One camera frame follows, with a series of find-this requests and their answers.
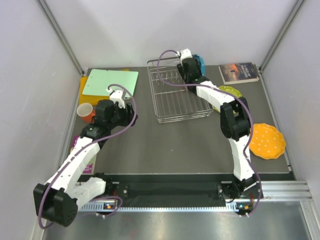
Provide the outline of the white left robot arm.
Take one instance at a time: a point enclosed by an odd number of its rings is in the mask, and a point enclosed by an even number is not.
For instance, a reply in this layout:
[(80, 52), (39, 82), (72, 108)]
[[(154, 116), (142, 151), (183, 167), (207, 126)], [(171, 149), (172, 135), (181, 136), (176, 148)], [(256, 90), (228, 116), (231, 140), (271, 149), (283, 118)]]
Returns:
[(47, 229), (43, 220), (51, 225), (68, 227), (76, 218), (79, 209), (95, 199), (112, 199), (114, 187), (109, 177), (96, 173), (81, 185), (76, 185), (89, 161), (103, 148), (106, 141), (130, 127), (138, 118), (135, 101), (101, 100), (95, 108), (95, 115), (86, 125), (75, 147), (64, 160), (57, 172), (44, 184), (33, 189), (33, 199), (38, 225)]

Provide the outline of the orange polka dot plate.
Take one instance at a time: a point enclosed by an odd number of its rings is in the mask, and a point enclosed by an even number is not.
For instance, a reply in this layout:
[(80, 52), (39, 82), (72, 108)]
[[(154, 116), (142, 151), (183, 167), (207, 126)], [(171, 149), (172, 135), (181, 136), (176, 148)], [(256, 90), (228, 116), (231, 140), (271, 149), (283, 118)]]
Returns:
[(283, 134), (274, 126), (255, 123), (249, 149), (264, 160), (278, 159), (286, 150), (286, 141)]

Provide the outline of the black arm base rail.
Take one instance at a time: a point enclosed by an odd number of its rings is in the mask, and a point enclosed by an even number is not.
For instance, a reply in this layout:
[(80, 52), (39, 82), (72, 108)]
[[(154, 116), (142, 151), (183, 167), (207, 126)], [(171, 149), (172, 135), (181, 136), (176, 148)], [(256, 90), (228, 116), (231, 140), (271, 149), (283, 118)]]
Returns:
[(263, 197), (256, 176), (238, 180), (231, 173), (107, 174), (94, 177), (106, 181), (106, 193), (116, 194), (127, 207), (211, 205), (224, 200)]

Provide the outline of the metal wire dish rack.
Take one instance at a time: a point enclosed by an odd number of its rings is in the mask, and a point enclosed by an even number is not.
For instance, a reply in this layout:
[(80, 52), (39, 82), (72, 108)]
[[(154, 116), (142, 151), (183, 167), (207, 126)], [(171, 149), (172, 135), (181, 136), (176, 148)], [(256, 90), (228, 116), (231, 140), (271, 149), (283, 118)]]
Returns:
[(189, 119), (208, 117), (214, 108), (207, 101), (197, 97), (188, 89), (171, 86), (184, 83), (177, 64), (177, 57), (147, 61), (151, 96), (156, 119), (159, 123), (179, 122)]

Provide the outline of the green polka dot plate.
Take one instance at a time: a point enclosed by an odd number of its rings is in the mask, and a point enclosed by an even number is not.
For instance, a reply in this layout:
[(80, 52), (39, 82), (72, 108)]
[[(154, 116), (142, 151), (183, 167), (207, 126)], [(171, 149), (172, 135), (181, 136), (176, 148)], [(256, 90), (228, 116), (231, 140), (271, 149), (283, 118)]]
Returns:
[(234, 96), (236, 96), (237, 98), (242, 97), (242, 94), (239, 90), (235, 89), (232, 86), (229, 85), (221, 85), (218, 87), (221, 91), (226, 92), (226, 93), (230, 93)]

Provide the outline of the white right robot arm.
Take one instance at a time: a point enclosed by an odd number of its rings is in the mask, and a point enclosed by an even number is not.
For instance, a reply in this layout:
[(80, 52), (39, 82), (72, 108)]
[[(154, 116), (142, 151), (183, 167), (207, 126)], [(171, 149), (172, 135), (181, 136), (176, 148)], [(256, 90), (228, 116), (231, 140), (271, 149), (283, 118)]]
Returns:
[(245, 198), (257, 182), (249, 151), (252, 117), (247, 100), (220, 90), (202, 74), (195, 57), (182, 59), (177, 69), (190, 92), (219, 110), (220, 129), (230, 143), (233, 157), (233, 192)]

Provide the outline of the blue polka dot plate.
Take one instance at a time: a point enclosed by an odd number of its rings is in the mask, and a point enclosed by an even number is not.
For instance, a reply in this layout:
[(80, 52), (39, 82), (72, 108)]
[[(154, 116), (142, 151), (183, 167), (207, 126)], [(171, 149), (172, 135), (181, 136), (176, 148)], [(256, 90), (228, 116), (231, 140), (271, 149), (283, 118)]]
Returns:
[(196, 59), (197, 64), (198, 64), (198, 66), (200, 68), (201, 74), (204, 76), (206, 74), (206, 66), (205, 66), (204, 59), (201, 56), (197, 55), (197, 54), (193, 54), (192, 57), (194, 59)]

